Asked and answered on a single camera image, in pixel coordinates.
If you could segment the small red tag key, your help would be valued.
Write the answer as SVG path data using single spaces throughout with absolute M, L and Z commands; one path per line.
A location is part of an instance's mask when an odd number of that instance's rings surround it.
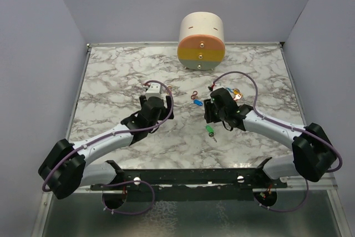
M 242 98 L 242 95 L 240 95 L 240 94 L 236 94 L 235 96 L 234 96 L 234 100 L 235 101 L 238 101 L 238 100 L 240 100 Z

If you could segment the blue tag key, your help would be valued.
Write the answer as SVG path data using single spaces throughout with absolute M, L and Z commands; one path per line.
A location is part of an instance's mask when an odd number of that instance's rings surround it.
M 203 106 L 203 102 L 201 102 L 201 101 L 199 101 L 197 99 L 194 99 L 193 103 L 198 105 L 198 106 L 200 106 L 200 107 Z

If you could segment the green tag key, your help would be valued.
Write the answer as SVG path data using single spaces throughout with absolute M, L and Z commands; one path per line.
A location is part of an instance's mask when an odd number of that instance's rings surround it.
M 217 142 L 216 138 L 215 138 L 215 131 L 214 129 L 210 126 L 210 125 L 206 125 L 206 130 L 208 132 L 208 135 L 210 138 L 212 138 L 215 142 Z

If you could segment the red carabiner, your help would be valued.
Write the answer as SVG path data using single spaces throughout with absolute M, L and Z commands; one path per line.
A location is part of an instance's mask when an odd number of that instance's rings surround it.
M 198 94 L 198 92 L 197 92 L 197 91 L 193 91 L 193 93 L 192 93 L 192 95 L 191 95 L 191 97 L 190 97 L 190 98 L 191 98 L 192 100 L 196 99 L 197 94 Z

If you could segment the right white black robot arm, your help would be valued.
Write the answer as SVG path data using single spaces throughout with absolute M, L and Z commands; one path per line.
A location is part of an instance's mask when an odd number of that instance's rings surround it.
M 207 123 L 221 122 L 225 129 L 263 135 L 292 151 L 291 155 L 267 159 L 255 173 L 255 182 L 266 188 L 281 177 L 301 176 L 318 182 L 339 158 L 318 124 L 294 125 L 259 113 L 254 107 L 238 105 L 225 88 L 213 90 L 204 100 Z

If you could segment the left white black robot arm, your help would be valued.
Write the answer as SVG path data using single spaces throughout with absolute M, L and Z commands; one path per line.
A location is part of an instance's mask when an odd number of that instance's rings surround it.
M 168 119 L 174 118 L 172 96 L 166 96 L 165 100 L 140 97 L 143 98 L 141 109 L 111 130 L 76 143 L 67 139 L 57 141 L 38 169 L 43 179 L 42 190 L 51 191 L 57 199 L 70 196 L 83 186 L 84 173 L 91 163 L 143 140 Z

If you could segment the round three-drawer storage box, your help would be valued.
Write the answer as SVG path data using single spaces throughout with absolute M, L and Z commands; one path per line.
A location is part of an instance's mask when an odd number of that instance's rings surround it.
M 225 57 L 224 25 L 210 12 L 193 12 L 180 25 L 177 58 L 192 70 L 211 70 Z

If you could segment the black mounting rail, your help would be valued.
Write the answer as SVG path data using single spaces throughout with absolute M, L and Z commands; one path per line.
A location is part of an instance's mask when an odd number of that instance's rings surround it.
M 253 191 L 284 189 L 260 167 L 217 169 L 122 169 L 110 161 L 115 177 L 108 185 L 96 182 L 91 190 L 127 201 L 252 201 Z

